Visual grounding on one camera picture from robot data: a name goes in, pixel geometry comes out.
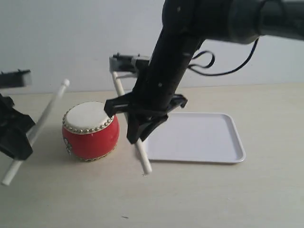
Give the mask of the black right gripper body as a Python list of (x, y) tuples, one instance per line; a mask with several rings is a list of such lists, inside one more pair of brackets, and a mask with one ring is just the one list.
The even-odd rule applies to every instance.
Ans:
[(164, 116), (186, 99), (175, 91), (188, 67), (188, 31), (162, 29), (150, 63), (145, 70), (133, 73), (137, 80), (131, 92), (108, 99), (104, 110), (117, 113)]

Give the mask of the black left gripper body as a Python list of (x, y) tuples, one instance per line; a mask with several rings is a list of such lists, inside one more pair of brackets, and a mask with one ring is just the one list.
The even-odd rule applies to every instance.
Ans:
[(21, 112), (14, 109), (14, 105), (11, 97), (0, 95), (0, 136), (9, 130), (17, 129), (14, 123)]

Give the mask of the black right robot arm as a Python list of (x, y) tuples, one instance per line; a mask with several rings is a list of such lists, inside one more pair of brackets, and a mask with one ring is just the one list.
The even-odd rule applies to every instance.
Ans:
[(303, 40), (304, 3), (286, 0), (167, 0), (162, 30), (152, 56), (113, 55), (114, 71), (136, 77), (131, 92), (108, 99), (108, 116), (127, 114), (127, 139), (145, 140), (168, 114), (184, 107), (187, 99), (176, 93), (191, 60), (202, 55), (207, 40), (257, 45), (261, 36)]

